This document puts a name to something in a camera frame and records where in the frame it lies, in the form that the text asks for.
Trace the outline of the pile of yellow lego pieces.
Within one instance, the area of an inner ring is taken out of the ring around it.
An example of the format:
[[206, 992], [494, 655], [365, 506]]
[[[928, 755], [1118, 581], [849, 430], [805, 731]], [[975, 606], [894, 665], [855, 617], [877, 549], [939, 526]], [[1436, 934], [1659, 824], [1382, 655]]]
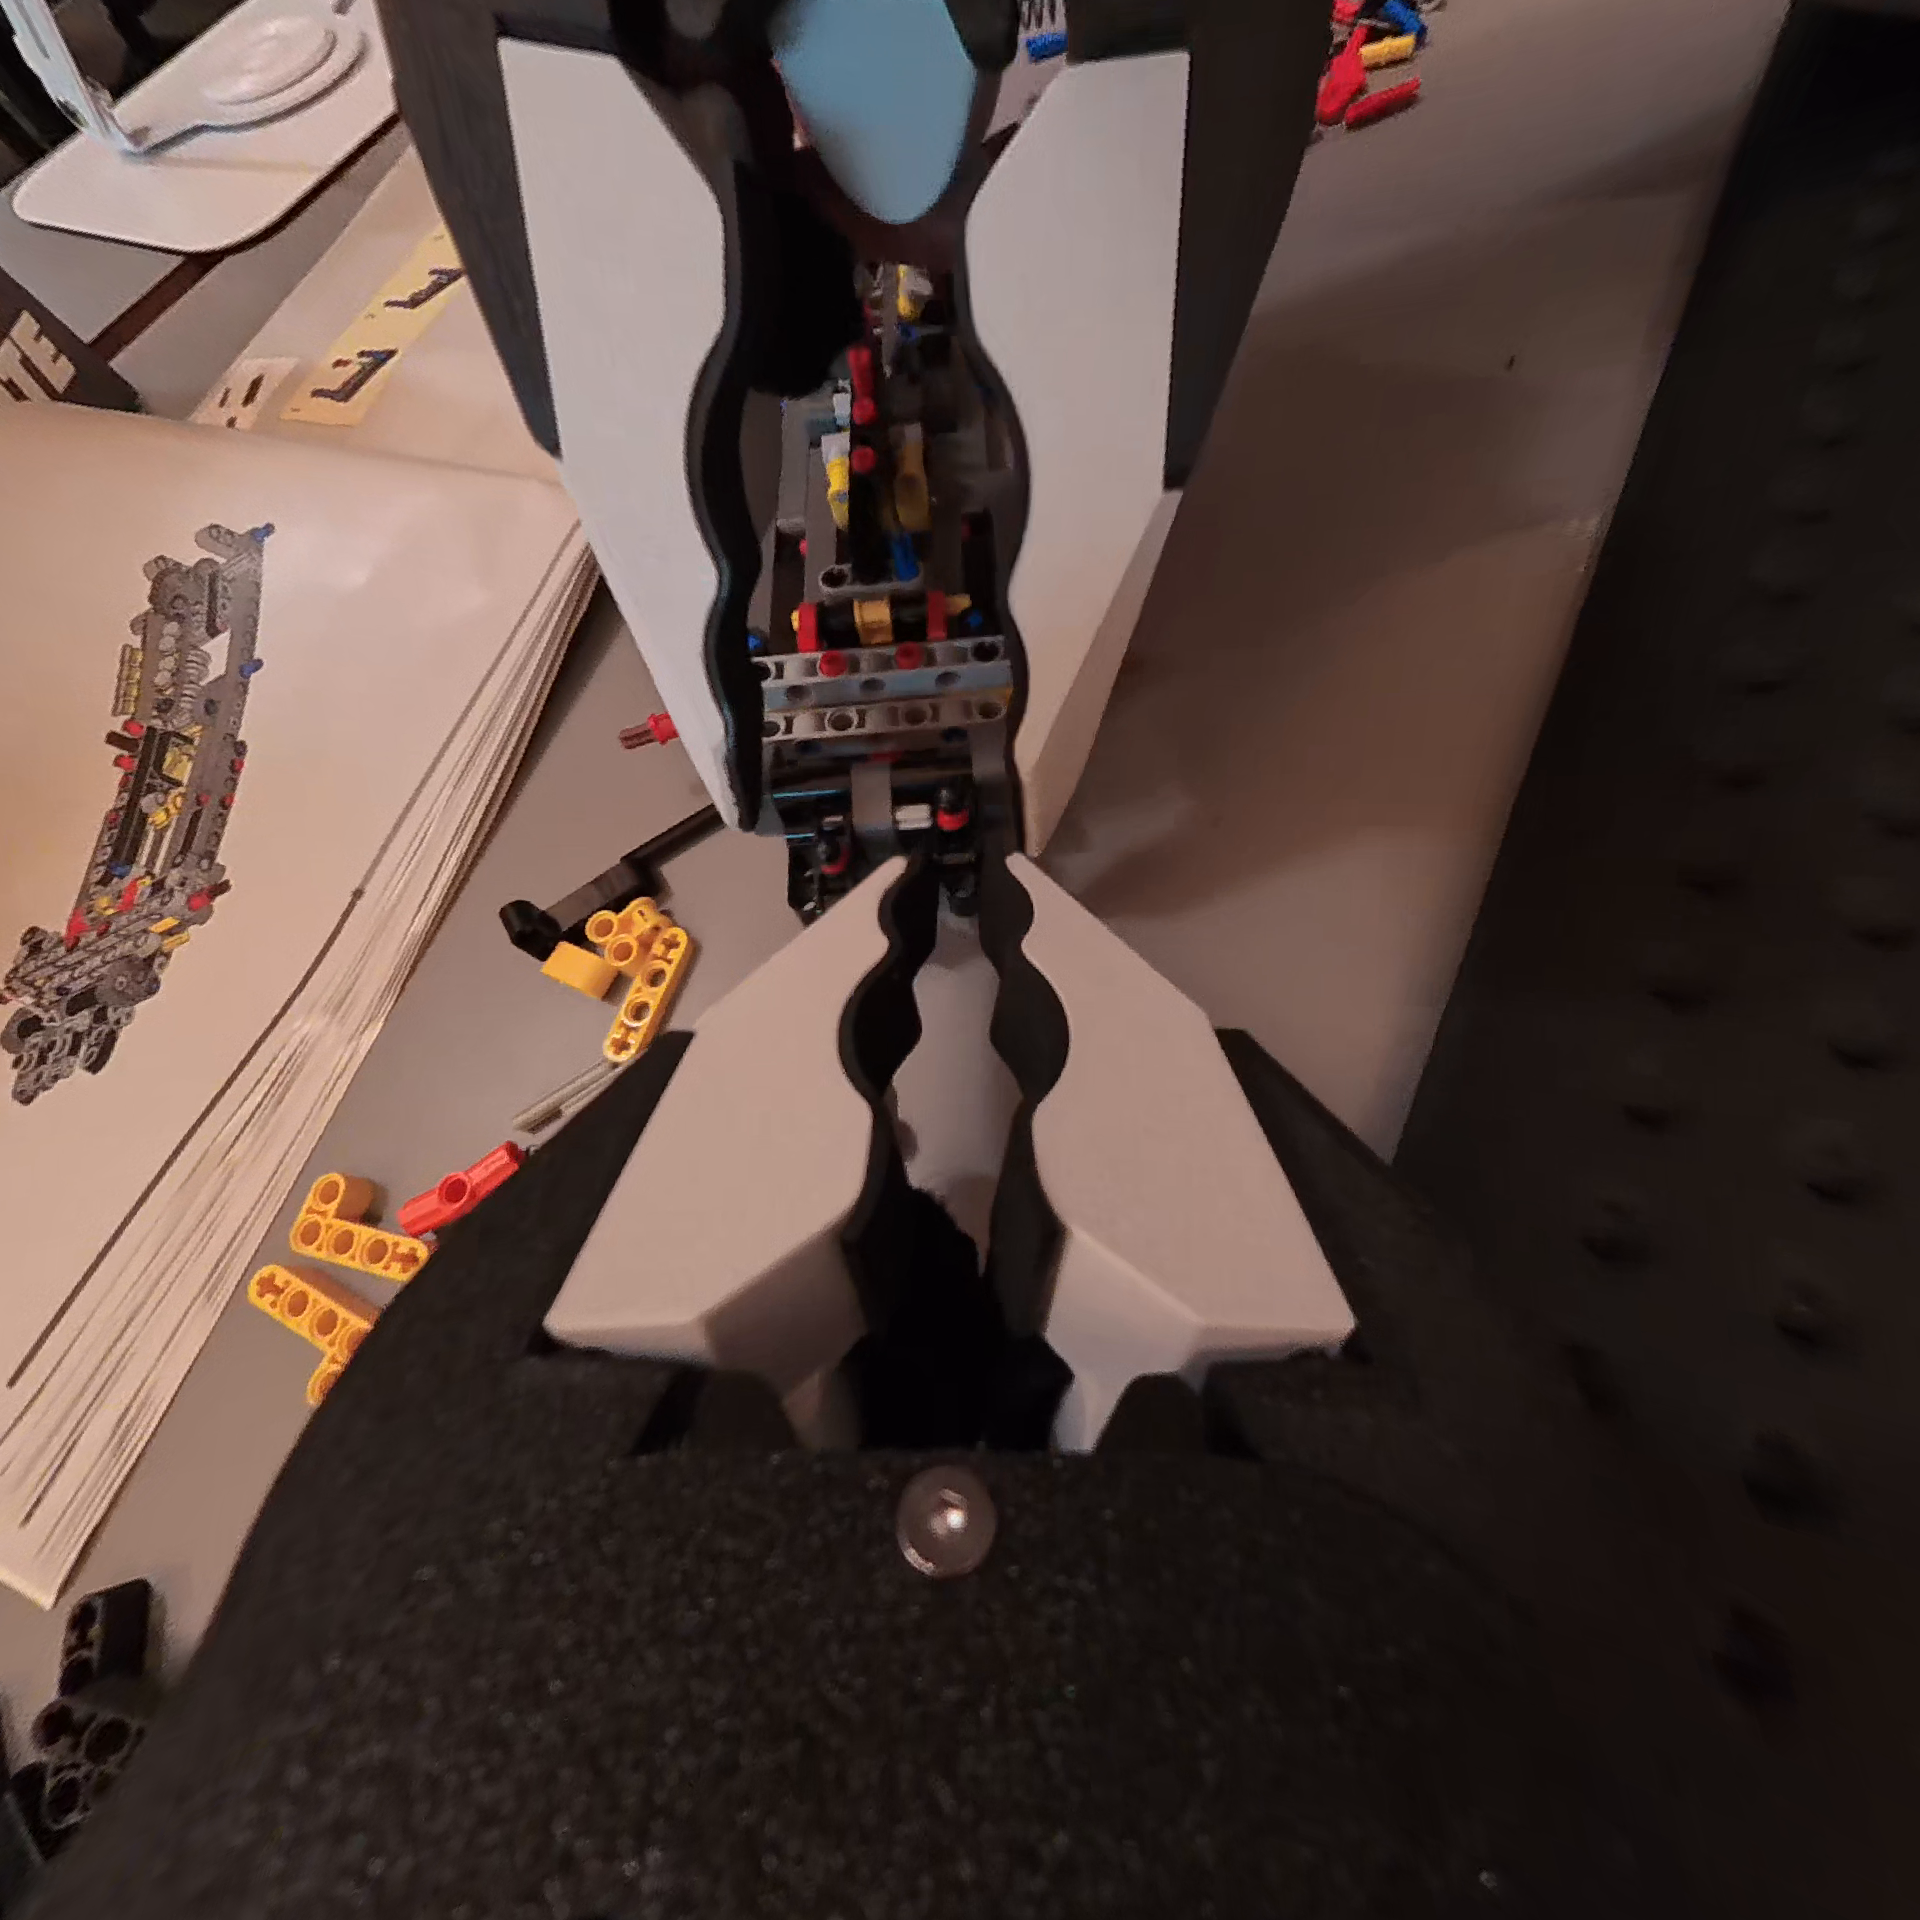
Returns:
[[[697, 946], [689, 932], [647, 898], [619, 912], [594, 914], [585, 932], [588, 945], [557, 946], [539, 971], [611, 1010], [596, 1060], [626, 1070], [667, 1029]], [[528, 1162], [534, 1141], [548, 1134], [530, 1140], [509, 1132], [503, 1141], [520, 1145]], [[249, 1304], [308, 1349], [312, 1366], [305, 1399], [310, 1408], [324, 1406], [338, 1387], [383, 1299], [412, 1283], [450, 1231], [424, 1242], [396, 1231], [396, 1208], [416, 1193], [387, 1207], [371, 1178], [324, 1171], [303, 1196], [287, 1230], [287, 1260], [261, 1265], [247, 1283]]]

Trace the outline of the grey lego axle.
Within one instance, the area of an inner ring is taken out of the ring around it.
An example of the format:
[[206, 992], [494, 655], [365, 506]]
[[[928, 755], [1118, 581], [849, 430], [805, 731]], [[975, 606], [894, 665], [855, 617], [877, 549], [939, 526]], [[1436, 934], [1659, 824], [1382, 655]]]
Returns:
[[550, 1129], [561, 1125], [566, 1116], [572, 1116], [594, 1096], [598, 1096], [622, 1072], [624, 1065], [619, 1063], [611, 1063], [607, 1059], [594, 1060], [589, 1070], [582, 1070], [561, 1087], [534, 1099], [528, 1108], [517, 1111], [509, 1121], [509, 1132], [517, 1138], [530, 1140], [548, 1134]]

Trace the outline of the black perforated panel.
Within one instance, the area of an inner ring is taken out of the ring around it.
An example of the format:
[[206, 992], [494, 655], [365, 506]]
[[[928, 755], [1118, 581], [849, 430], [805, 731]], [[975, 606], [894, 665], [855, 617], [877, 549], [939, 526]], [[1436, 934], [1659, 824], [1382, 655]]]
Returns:
[[1915, 1915], [1915, 14], [1792, 5], [1399, 1165], [1687, 1915]]

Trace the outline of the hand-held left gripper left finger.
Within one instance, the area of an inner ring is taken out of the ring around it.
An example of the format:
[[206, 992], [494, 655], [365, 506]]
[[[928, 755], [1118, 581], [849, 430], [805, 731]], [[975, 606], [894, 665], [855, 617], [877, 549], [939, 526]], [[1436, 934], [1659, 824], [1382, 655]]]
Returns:
[[889, 910], [915, 862], [847, 899], [705, 1007], [585, 1237], [545, 1330], [614, 1356], [770, 1387], [804, 1445], [852, 1445], [843, 1361], [873, 1330], [849, 1237], [899, 1156], [894, 1077], [855, 1054], [855, 1007], [902, 958]]

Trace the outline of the pile of mixed lego pieces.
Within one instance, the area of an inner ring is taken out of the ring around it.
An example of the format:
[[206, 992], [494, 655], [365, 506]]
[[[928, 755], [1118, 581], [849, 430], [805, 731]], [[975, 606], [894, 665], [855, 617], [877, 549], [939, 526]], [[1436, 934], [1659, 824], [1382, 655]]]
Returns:
[[[1323, 61], [1313, 137], [1345, 128], [1356, 131], [1416, 105], [1420, 76], [1399, 76], [1374, 90], [1378, 73], [1416, 66], [1427, 45], [1427, 20], [1439, 2], [1328, 2], [1328, 49]], [[1049, 66], [1068, 54], [1068, 2], [1020, 2], [1020, 60]]]

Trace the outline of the long lego chassis assembly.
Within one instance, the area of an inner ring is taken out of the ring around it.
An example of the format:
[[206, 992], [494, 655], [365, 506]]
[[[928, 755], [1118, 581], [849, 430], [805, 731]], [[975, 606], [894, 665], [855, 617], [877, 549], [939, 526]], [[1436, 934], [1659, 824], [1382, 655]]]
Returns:
[[786, 908], [810, 926], [928, 836], [1017, 836], [1007, 606], [1020, 426], [958, 279], [830, 233], [771, 327], [788, 391], [748, 643]]

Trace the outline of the pile of black lego beams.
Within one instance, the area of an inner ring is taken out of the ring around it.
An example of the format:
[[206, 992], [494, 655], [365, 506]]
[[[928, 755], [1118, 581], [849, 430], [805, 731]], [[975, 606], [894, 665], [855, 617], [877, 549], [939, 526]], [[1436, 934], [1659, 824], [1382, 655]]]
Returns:
[[74, 1598], [25, 1757], [4, 1761], [4, 1849], [29, 1865], [55, 1860], [127, 1771], [158, 1699], [154, 1584], [138, 1574]]

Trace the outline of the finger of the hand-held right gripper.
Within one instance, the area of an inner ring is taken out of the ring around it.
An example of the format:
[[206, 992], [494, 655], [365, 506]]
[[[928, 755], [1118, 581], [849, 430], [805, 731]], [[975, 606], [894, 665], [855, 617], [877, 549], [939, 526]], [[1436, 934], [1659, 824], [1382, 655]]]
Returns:
[[1041, 852], [1086, 766], [1180, 491], [1165, 486], [1187, 54], [1074, 61], [966, 220], [969, 304], [1020, 426], [1007, 606], [1026, 661], [1022, 842]]
[[768, 60], [678, 91], [604, 46], [497, 51], [563, 486], [710, 801], [754, 833], [741, 430], [786, 97]]

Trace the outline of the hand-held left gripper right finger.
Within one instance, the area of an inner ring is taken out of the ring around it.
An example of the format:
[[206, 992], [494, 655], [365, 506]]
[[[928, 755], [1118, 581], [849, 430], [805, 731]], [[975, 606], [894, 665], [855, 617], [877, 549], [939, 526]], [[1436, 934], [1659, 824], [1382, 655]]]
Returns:
[[1028, 857], [989, 862], [982, 943], [1020, 1088], [989, 1265], [1069, 1373], [1055, 1445], [1136, 1380], [1338, 1349], [1354, 1307], [1204, 1010]]

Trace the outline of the black lego crank piece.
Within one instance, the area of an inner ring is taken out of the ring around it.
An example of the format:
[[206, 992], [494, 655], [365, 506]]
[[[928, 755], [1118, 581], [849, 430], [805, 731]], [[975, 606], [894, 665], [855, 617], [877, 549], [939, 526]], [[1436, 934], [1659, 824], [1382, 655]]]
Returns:
[[497, 910], [499, 924], [517, 951], [545, 964], [557, 946], [588, 945], [585, 929], [594, 914], [619, 912], [643, 898], [658, 899], [665, 863], [720, 830], [718, 807], [708, 804], [649, 836], [550, 907], [535, 907], [530, 899], [503, 901]]

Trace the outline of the red lego axle connector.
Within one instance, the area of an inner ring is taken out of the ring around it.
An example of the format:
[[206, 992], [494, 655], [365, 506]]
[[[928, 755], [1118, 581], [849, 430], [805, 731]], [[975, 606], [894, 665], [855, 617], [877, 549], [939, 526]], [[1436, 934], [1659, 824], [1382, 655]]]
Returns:
[[524, 1163], [524, 1149], [513, 1140], [479, 1154], [468, 1168], [446, 1171], [396, 1208], [396, 1231], [432, 1241], [452, 1224], [473, 1212], [493, 1191], [515, 1178]]

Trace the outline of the thick open lego instruction booklet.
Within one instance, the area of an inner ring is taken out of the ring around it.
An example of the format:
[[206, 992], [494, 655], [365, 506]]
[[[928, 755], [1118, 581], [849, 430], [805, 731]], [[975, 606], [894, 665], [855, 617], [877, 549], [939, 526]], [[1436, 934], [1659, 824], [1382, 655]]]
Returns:
[[4, 405], [4, 1585], [50, 1607], [594, 586], [557, 467]]

